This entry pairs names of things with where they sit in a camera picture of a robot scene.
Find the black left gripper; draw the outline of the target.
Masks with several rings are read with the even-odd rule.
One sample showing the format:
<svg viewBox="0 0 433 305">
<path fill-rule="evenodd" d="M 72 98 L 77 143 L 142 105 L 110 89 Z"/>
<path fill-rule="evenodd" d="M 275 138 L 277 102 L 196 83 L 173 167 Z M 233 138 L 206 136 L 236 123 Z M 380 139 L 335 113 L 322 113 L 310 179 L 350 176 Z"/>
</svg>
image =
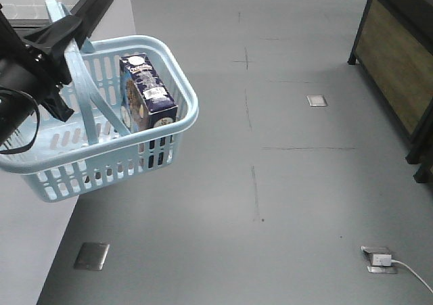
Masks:
<svg viewBox="0 0 433 305">
<path fill-rule="evenodd" d="M 1 105 L 41 104 L 66 122 L 74 113 L 60 96 L 71 82 L 64 52 L 72 40 L 81 47 L 91 23 L 68 15 L 19 35 L 1 14 Z"/>
</svg>

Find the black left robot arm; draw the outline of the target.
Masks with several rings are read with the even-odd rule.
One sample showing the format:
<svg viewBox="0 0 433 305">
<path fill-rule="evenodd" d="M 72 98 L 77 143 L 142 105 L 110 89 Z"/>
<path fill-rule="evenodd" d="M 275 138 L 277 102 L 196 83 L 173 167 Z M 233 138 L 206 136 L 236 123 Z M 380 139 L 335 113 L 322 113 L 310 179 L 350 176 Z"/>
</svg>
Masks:
<svg viewBox="0 0 433 305">
<path fill-rule="evenodd" d="M 43 106 L 63 122 L 73 109 L 60 97 L 72 81 L 65 50 L 71 41 L 82 46 L 87 34 L 83 20 L 67 15 L 20 36 L 1 16 L 1 142 L 5 143 Z"/>
</svg>

